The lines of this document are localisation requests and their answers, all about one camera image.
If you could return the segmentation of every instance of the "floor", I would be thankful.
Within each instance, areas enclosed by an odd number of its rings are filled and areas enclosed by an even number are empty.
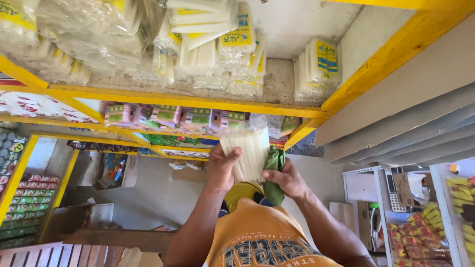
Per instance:
[[[288,155],[288,158],[319,199],[344,202],[342,171],[338,166],[330,166],[317,157]],[[159,225],[177,229],[191,214],[204,183],[172,179],[173,169],[168,166],[169,162],[168,159],[141,157],[137,183],[133,188],[95,191],[92,187],[75,187],[75,178],[72,177],[66,192],[66,204],[81,204],[93,197],[97,203],[114,203],[114,223],[125,229],[152,229]],[[295,202],[286,198],[282,206],[297,219],[311,240],[305,219]]]

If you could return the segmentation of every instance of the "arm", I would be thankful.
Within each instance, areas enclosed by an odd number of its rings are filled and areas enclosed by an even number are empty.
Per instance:
[[[171,267],[203,265],[213,243],[214,229],[224,195],[234,183],[231,169],[240,155],[241,149],[235,148],[225,157],[220,144],[211,150],[206,185],[190,217],[171,241],[164,265]]]
[[[364,244],[330,214],[289,159],[285,160],[282,172],[265,170],[262,175],[279,184],[285,194],[296,202],[307,221],[313,241],[322,254],[343,266],[374,266]]]

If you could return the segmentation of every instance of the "wooden slat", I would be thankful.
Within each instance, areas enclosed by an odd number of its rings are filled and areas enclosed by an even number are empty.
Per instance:
[[[58,247],[62,245],[63,245],[63,242],[53,242],[53,243],[45,243],[45,244],[26,246],[26,247],[20,247],[20,248],[9,248],[9,249],[0,250],[0,256],[6,255],[6,254],[15,254],[19,252],[28,252],[32,250],[41,250],[45,248],[54,248],[54,247]]]
[[[115,248],[114,262],[112,264],[112,267],[117,267],[119,265],[120,257],[122,257],[122,250],[123,250],[123,247]]]
[[[23,267],[23,264],[25,264],[25,259],[27,258],[27,254],[28,252],[17,253],[11,267]]]
[[[99,255],[97,256],[97,263],[95,267],[104,267],[105,254],[107,252],[107,246],[101,246],[99,249]]]
[[[3,255],[0,259],[0,267],[10,267],[10,263],[12,259],[13,259],[13,254]]]
[[[71,260],[69,261],[68,267],[77,267],[79,262],[79,257],[81,256],[81,248],[83,245],[74,245],[73,253],[71,253]]]
[[[124,229],[79,229],[64,238],[65,244],[139,248],[142,252],[167,252],[175,232]]]
[[[112,262],[114,261],[115,247],[109,246],[107,249],[107,256],[105,257],[104,267],[112,267]]]
[[[90,245],[84,245],[83,249],[81,250],[81,256],[79,257],[79,264],[78,267],[86,267],[87,266],[87,259],[89,259],[89,252],[91,251]]]
[[[25,264],[25,267],[35,267],[36,263],[38,262],[38,256],[39,256],[39,249],[35,249],[30,251],[28,254],[28,259],[27,263]]]
[[[100,246],[92,246],[91,247],[91,255],[89,255],[89,262],[87,263],[87,267],[95,267],[97,261],[97,254],[99,253]]]
[[[59,267],[67,267],[72,250],[73,245],[65,245],[63,247],[63,253],[61,253],[61,259],[59,260]]]
[[[47,267],[49,255],[51,254],[51,248],[45,248],[41,250],[41,254],[39,255],[38,260],[38,267]]]
[[[49,260],[48,267],[57,267],[59,258],[61,257],[61,251],[63,251],[63,247],[56,247],[53,249],[51,253],[51,259]]]

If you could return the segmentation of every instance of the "person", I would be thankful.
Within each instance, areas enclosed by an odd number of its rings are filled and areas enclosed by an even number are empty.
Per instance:
[[[209,267],[375,266],[359,238],[329,213],[289,159],[282,172],[264,170],[262,176],[279,184],[296,202],[318,250],[282,207],[241,198],[234,212],[218,219],[224,196],[234,184],[231,169],[240,156],[239,147],[228,156],[220,144],[211,150],[208,180],[190,217],[171,241],[165,266],[201,267],[205,260]]]

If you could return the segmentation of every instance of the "right hand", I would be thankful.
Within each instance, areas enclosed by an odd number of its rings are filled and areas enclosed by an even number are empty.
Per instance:
[[[264,170],[262,177],[272,181],[280,186],[284,193],[291,199],[305,197],[306,193],[311,192],[305,183],[305,180],[299,174],[292,164],[292,161],[285,158],[285,164],[282,171]]]

